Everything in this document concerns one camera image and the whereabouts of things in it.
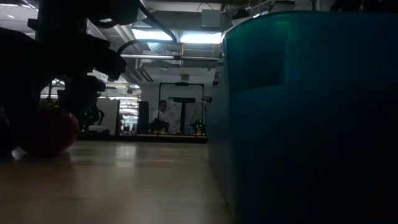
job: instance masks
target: blue container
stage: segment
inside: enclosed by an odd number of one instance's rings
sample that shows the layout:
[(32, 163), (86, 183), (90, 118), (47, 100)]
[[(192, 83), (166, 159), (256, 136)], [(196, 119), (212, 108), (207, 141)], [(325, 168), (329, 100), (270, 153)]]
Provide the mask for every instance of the blue container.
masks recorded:
[(397, 28), (292, 11), (227, 33), (206, 120), (236, 223), (398, 223)]

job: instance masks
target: white shirt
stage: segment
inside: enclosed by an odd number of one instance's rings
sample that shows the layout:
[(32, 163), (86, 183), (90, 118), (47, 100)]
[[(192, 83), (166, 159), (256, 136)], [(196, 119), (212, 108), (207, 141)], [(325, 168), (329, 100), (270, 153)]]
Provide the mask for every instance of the white shirt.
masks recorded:
[[(158, 114), (157, 111), (155, 111), (154, 114), (153, 114), (153, 119), (152, 120), (155, 120), (157, 118), (157, 114)], [(164, 121), (165, 118), (166, 118), (166, 116), (164, 115), (164, 113), (160, 111), (159, 119), (161, 121)]]

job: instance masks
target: man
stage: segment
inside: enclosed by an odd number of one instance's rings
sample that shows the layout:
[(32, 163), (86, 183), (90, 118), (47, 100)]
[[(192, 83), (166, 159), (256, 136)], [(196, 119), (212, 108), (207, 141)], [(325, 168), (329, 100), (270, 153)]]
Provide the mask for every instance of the man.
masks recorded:
[(155, 110), (155, 112), (153, 114), (153, 120), (155, 120), (159, 115), (159, 120), (165, 121), (164, 113), (166, 111), (166, 107), (167, 107), (167, 102), (165, 100), (160, 100), (159, 101), (159, 113), (157, 110)]

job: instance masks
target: wooden floor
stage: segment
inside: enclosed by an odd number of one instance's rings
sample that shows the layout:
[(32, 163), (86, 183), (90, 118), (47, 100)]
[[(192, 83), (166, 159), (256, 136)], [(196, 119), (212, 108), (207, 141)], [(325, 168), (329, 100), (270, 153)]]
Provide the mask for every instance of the wooden floor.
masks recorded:
[(0, 162), (0, 223), (232, 223), (205, 144), (80, 141)]

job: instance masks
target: red ball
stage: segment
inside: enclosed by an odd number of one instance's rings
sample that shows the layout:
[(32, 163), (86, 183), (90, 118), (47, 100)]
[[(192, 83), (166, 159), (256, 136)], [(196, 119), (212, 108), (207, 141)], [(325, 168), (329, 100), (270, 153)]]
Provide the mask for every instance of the red ball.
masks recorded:
[(41, 109), (37, 125), (26, 131), (19, 147), (29, 154), (52, 156), (68, 149), (79, 135), (75, 116), (60, 108)]

